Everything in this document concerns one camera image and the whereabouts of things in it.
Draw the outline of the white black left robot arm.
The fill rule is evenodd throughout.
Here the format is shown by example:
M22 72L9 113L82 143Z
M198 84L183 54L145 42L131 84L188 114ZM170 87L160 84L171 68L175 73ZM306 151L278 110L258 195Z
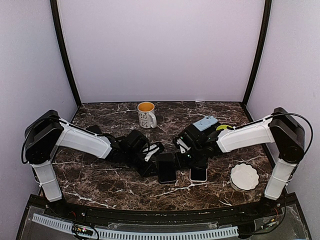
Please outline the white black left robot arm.
M127 136L114 137L100 132L96 125L83 129L60 118L57 111L47 111L26 128L21 162L31 165L44 196L51 203L51 210L60 218L67 218L71 208L62 200L63 193L52 164L59 147L84 152L98 159L124 162L133 166L142 177L157 171L151 159L162 151L160 143L151 144L137 130L132 130Z

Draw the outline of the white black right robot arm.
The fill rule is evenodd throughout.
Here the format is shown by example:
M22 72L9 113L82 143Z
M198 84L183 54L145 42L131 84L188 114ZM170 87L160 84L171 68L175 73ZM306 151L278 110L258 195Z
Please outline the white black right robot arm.
M266 217L275 208L285 186L309 151L306 131L296 120L305 117L277 107L273 113L240 126L221 124L211 116L188 125L173 139L186 166L206 169L208 160L238 149L274 144L278 158L264 190L264 199L255 205L255 213Z

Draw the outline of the purple-edged black smartphone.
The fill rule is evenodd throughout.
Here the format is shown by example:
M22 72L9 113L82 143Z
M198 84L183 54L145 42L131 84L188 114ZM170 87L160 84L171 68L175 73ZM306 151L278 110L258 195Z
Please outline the purple-edged black smartphone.
M158 181L160 184L174 184L177 180L174 155L163 153L157 156Z

